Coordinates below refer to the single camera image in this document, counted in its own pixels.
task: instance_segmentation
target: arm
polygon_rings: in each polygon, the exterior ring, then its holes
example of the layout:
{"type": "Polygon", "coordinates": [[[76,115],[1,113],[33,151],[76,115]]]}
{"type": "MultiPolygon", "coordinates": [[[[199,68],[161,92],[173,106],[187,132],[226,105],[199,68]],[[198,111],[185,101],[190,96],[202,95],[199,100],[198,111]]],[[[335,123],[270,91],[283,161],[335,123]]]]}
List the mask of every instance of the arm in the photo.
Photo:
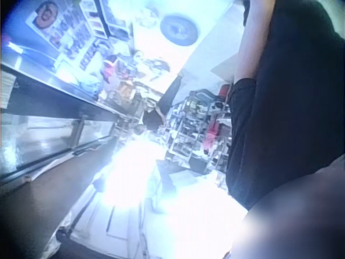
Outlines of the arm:
{"type": "Polygon", "coordinates": [[[251,6],[238,52],[234,82],[254,78],[266,45],[275,0],[251,0],[251,6]]]}
{"type": "Polygon", "coordinates": [[[159,114],[159,116],[162,118],[163,126],[165,127],[167,123],[167,120],[165,119],[165,115],[161,112],[161,109],[158,106],[156,106],[156,111],[159,114]]]}

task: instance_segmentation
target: person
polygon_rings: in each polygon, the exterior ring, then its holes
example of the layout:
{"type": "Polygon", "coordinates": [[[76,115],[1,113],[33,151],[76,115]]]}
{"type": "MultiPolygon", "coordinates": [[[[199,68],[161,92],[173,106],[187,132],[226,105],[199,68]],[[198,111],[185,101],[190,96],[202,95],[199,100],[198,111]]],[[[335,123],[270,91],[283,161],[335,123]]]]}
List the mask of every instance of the person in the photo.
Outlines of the person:
{"type": "Polygon", "coordinates": [[[262,198],[238,228],[230,259],[345,258],[345,156],[262,198]]]}
{"type": "Polygon", "coordinates": [[[165,94],[158,101],[156,107],[148,112],[144,111],[142,122],[134,128],[134,133],[141,135],[145,130],[156,131],[160,126],[165,126],[166,116],[170,111],[175,96],[180,89],[182,74],[179,73],[171,83],[165,94]]]}
{"type": "Polygon", "coordinates": [[[344,153],[344,40],[317,1],[245,6],[226,183],[250,210],[344,153]]]}

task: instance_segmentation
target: poster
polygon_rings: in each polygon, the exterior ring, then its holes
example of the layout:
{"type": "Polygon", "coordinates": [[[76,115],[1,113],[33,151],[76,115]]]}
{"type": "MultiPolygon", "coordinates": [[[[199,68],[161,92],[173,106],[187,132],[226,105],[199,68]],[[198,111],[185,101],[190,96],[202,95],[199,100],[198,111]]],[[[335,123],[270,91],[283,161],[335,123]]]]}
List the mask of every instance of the poster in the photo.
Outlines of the poster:
{"type": "Polygon", "coordinates": [[[29,15],[26,24],[71,60],[91,38],[79,6],[61,8],[57,2],[43,1],[29,15]]]}

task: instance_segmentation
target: black clothing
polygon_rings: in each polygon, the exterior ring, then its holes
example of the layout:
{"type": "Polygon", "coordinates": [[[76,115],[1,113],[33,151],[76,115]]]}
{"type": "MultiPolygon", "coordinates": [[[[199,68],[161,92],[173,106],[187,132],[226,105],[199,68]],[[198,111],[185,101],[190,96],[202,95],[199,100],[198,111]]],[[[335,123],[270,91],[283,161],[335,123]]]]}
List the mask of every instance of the black clothing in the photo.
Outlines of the black clothing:
{"type": "Polygon", "coordinates": [[[226,182],[247,209],[344,153],[344,40],[319,3],[277,0],[256,81],[237,82],[230,106],[226,182]]]}
{"type": "MultiPolygon", "coordinates": [[[[157,103],[157,106],[165,116],[168,114],[171,104],[173,103],[178,89],[180,88],[181,80],[182,77],[177,76],[157,103]]],[[[162,117],[157,113],[156,109],[151,112],[145,111],[142,117],[142,122],[150,131],[155,131],[159,128],[159,126],[163,125],[162,117]]]]}
{"type": "Polygon", "coordinates": [[[149,131],[157,130],[159,126],[163,125],[163,120],[156,109],[151,112],[144,111],[142,122],[149,131]]]}

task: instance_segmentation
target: wall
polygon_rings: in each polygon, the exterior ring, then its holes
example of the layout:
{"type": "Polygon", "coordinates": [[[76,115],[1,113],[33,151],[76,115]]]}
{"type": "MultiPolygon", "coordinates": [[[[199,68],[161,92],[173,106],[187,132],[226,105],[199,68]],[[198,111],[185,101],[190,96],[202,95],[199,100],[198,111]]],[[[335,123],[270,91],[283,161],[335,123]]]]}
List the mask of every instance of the wall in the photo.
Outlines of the wall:
{"type": "Polygon", "coordinates": [[[59,52],[25,23],[28,16],[42,2],[42,0],[18,1],[17,5],[6,18],[2,28],[2,35],[5,34],[10,36],[12,41],[17,45],[31,47],[53,58],[57,58],[59,52]]]}

